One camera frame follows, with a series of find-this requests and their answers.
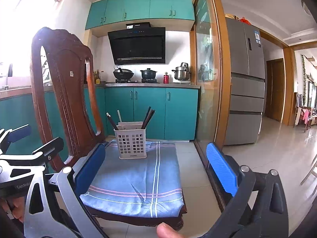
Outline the left hand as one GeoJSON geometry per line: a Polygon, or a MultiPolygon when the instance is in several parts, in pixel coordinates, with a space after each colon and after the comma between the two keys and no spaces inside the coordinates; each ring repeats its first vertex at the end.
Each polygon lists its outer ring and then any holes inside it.
{"type": "Polygon", "coordinates": [[[10,211],[13,217],[18,219],[23,224],[25,214],[25,197],[14,198],[10,203],[11,206],[8,205],[6,200],[1,199],[1,207],[3,210],[6,213],[10,211]]]}

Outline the right hand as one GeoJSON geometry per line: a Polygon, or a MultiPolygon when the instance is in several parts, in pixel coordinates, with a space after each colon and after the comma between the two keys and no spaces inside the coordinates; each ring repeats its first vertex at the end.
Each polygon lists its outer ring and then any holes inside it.
{"type": "Polygon", "coordinates": [[[178,233],[164,222],[157,226],[156,232],[158,238],[184,238],[182,234],[178,233]]]}

